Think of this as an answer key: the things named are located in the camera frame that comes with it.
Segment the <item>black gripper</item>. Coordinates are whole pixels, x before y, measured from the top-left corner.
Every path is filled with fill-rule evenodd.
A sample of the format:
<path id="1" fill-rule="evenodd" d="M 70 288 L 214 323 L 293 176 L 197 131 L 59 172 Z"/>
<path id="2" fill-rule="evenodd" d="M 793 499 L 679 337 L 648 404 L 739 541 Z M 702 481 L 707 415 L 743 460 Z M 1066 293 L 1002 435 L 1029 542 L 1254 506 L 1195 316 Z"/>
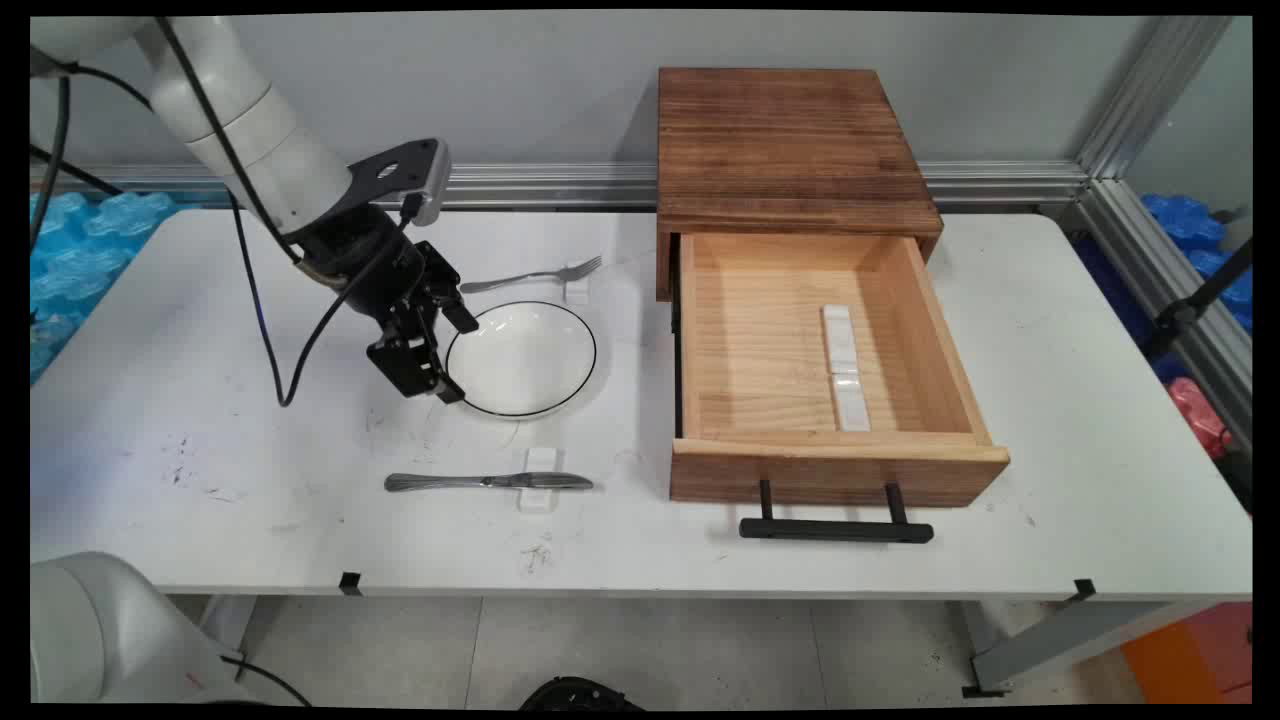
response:
<path id="1" fill-rule="evenodd" d="M 387 211 L 365 205 L 298 232 L 311 270 L 347 284 L 364 281 L 344 304 L 379 323 L 380 337 L 366 347 L 370 363 L 406 398 L 465 400 L 463 388 L 442 363 L 434 327 L 438 310 L 461 334 L 477 329 L 465 306 L 460 273 L 428 241 L 413 243 Z"/>

